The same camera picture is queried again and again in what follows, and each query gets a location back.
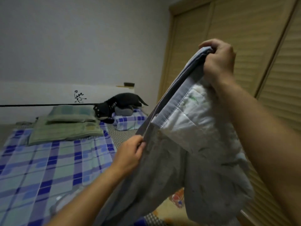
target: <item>black stuffed toy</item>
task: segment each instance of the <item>black stuffed toy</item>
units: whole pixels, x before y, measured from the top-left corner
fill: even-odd
[[[109,100],[94,106],[96,116],[105,123],[112,124],[114,121],[108,118],[112,117],[115,107],[126,108],[129,105],[141,107],[142,104],[148,106],[137,94],[121,93],[117,94]]]

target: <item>black floral decal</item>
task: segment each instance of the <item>black floral decal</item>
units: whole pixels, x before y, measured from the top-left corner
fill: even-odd
[[[77,90],[74,91],[74,99],[76,99],[76,101],[74,103],[84,103],[83,100],[84,99],[86,100],[86,98],[83,98],[84,94],[83,93],[77,94],[77,93],[78,93]]]

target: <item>louvered closet door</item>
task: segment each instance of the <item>louvered closet door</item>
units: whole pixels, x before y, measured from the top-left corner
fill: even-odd
[[[198,51],[198,45],[204,39],[208,10],[209,4],[175,16],[160,96],[163,96],[185,64]]]
[[[258,96],[259,102],[301,134],[301,3],[291,19],[288,32],[271,71]],[[250,179],[256,191],[245,211],[264,226],[291,225],[252,168]]]
[[[263,74],[294,0],[217,0],[207,38],[219,38],[233,45],[234,74],[252,95]]]

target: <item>blue plaid bed sheet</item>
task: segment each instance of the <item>blue plaid bed sheet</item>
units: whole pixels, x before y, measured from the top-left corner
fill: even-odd
[[[17,130],[0,151],[0,226],[40,226],[56,197],[88,185],[111,165],[116,148],[104,136],[26,146],[32,129]]]
[[[145,115],[140,109],[134,109],[133,115],[131,116],[116,116],[115,113],[112,114],[114,119],[114,127],[119,131],[138,129],[146,120],[147,115]]]

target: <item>left hand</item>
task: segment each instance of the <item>left hand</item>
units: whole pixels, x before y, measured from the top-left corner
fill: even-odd
[[[135,135],[125,141],[115,154],[111,169],[122,177],[130,174],[139,164],[146,143],[143,137]]]

